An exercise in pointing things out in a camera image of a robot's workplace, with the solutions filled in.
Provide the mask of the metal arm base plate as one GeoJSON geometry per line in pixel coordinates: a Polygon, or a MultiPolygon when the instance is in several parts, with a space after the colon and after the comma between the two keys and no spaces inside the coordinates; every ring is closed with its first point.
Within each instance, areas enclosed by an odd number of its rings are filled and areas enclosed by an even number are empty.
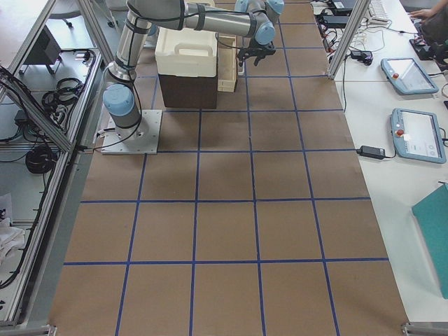
{"type": "Polygon", "coordinates": [[[108,120],[108,128],[112,131],[106,132],[100,151],[105,155],[138,155],[156,154],[162,121],[161,110],[144,109],[142,121],[136,131],[134,129],[120,129],[112,117],[108,120]]]}

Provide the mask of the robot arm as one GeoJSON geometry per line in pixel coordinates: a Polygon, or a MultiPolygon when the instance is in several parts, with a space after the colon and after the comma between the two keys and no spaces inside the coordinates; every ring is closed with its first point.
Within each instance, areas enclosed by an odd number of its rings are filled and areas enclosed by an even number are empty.
{"type": "Polygon", "coordinates": [[[164,105],[175,109],[215,109],[218,91],[217,38],[240,36],[249,45],[240,62],[275,53],[274,28],[282,1],[237,1],[234,10],[211,1],[128,1],[125,26],[115,59],[104,74],[102,101],[120,141],[140,139],[148,131],[134,89],[137,62],[146,39],[158,33],[155,57],[164,105]]]}

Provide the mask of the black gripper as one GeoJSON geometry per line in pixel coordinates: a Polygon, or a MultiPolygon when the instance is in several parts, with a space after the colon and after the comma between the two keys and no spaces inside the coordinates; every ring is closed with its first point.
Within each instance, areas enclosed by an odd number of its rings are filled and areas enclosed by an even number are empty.
{"type": "Polygon", "coordinates": [[[257,67],[260,61],[264,60],[268,55],[273,55],[275,52],[276,48],[273,42],[261,45],[257,41],[250,41],[248,46],[239,49],[237,53],[238,65],[243,67],[245,60],[255,57],[253,65],[257,67]]]}

